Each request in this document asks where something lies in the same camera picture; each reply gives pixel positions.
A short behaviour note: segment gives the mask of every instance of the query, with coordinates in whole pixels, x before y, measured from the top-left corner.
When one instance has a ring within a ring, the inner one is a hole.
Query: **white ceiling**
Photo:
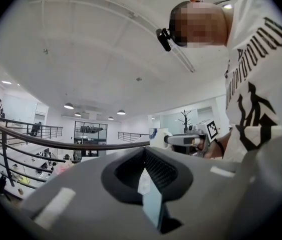
[[[93,110],[118,120],[174,108],[169,97],[222,76],[228,61],[223,47],[164,51],[155,30],[181,1],[17,0],[0,22],[0,70],[68,116]]]

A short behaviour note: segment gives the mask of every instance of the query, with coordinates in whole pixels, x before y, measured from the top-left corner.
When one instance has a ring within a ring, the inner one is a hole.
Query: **dome pendant light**
[[[118,115],[125,115],[126,113],[125,113],[124,110],[121,109],[121,110],[119,110],[119,111],[117,112],[117,114],[118,114]]]
[[[67,109],[69,109],[69,110],[73,110],[74,109],[74,106],[73,106],[73,104],[72,103],[66,103],[65,105],[64,105],[64,107],[65,108],[67,108]]]

